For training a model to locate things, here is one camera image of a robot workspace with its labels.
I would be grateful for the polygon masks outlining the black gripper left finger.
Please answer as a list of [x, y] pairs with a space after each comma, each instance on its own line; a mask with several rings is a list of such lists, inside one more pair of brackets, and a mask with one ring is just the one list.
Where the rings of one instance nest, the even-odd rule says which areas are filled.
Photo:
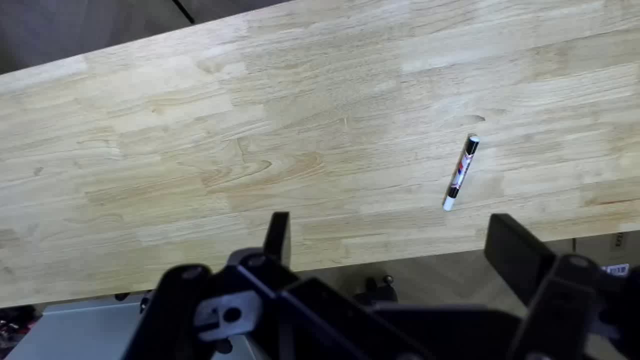
[[290, 262], [290, 213], [273, 211], [263, 237], [263, 252], [279, 264]]

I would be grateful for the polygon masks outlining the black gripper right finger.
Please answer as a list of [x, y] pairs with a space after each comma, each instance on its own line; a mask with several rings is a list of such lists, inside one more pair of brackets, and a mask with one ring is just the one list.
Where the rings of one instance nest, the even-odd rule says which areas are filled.
[[509, 213], [492, 213], [483, 257], [522, 304], [530, 304], [556, 254]]

